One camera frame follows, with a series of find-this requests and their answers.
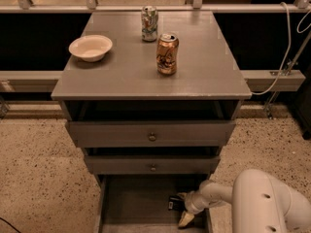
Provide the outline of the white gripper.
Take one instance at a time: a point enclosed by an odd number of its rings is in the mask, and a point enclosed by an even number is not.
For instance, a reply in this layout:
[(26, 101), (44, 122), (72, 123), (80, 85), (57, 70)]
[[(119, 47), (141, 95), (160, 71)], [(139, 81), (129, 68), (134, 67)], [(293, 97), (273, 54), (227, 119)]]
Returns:
[(185, 208), (187, 210), (182, 212), (178, 223), (179, 228), (184, 228), (189, 225), (193, 221), (194, 215), (203, 212), (209, 207), (211, 202), (208, 197), (203, 196), (199, 191), (191, 191), (188, 194), (179, 192), (177, 196), (185, 200)]

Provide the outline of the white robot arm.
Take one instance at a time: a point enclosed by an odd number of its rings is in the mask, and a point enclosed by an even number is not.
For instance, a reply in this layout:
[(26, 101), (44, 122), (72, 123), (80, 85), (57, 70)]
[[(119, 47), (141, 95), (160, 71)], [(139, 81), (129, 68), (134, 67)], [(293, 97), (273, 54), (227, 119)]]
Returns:
[(211, 180), (197, 191), (182, 193), (185, 210), (178, 223), (223, 202), (231, 205), (232, 233), (288, 233), (311, 226), (311, 204), (300, 192), (257, 169), (242, 171), (232, 186)]

